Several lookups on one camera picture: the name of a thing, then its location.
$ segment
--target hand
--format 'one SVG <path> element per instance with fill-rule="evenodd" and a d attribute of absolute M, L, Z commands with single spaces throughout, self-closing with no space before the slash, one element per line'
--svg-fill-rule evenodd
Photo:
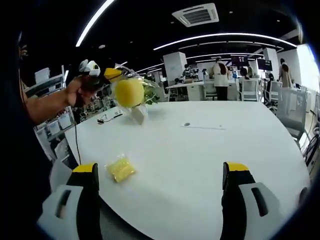
<path fill-rule="evenodd" d="M 91 102 L 91 97 L 96 92 L 86 91 L 81 88 L 83 83 L 90 81 L 90 78 L 90 76 L 80 75 L 75 77 L 69 83 L 68 87 L 64 90 L 66 93 L 66 102 L 68 105 L 74 106 L 76 104 L 77 96 L 82 98 L 84 105 L 88 105 Z"/>

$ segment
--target ceiling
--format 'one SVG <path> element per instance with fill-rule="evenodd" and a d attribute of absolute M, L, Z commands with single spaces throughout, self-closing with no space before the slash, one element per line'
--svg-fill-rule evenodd
<path fill-rule="evenodd" d="M 276 45 L 277 50 L 293 48 L 259 37 L 215 36 L 153 50 L 170 42 L 215 33 L 252 33 L 280 38 L 296 26 L 275 0 L 115 0 L 91 28 L 82 45 L 75 47 L 87 22 L 103 3 L 104 0 L 50 0 L 33 10 L 22 34 L 29 51 L 25 62 L 32 74 L 45 67 L 55 71 L 61 64 L 77 66 L 85 58 L 95 60 L 101 68 L 128 61 L 126 66 L 138 71 L 161 64 L 163 55 L 177 51 L 187 57 L 254 53 L 262 46 L 253 42 Z M 215 3 L 219 22 L 185 27 L 172 16 L 175 11 L 206 3 Z M 299 43 L 297 37 L 287 41 Z M 210 57 L 192 58 L 188 62 L 207 59 Z"/>

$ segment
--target white cabinet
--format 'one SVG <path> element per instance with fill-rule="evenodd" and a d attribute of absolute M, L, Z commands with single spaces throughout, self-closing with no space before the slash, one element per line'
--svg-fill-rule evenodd
<path fill-rule="evenodd" d="M 204 100 L 204 87 L 201 85 L 187 86 L 189 101 L 202 101 Z"/>

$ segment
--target air conditioner vent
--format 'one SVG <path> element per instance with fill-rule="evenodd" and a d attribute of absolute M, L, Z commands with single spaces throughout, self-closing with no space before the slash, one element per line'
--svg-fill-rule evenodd
<path fill-rule="evenodd" d="M 189 7 L 176 11 L 172 13 L 172 15 L 186 27 L 219 22 L 216 5 L 214 3 Z"/>

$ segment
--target yellow sponge ball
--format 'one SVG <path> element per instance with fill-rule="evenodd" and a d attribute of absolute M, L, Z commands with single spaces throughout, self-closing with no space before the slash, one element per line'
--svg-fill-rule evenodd
<path fill-rule="evenodd" d="M 144 93 L 142 81 L 138 79 L 121 80 L 115 86 L 115 98 L 125 108 L 139 105 L 144 99 Z"/>

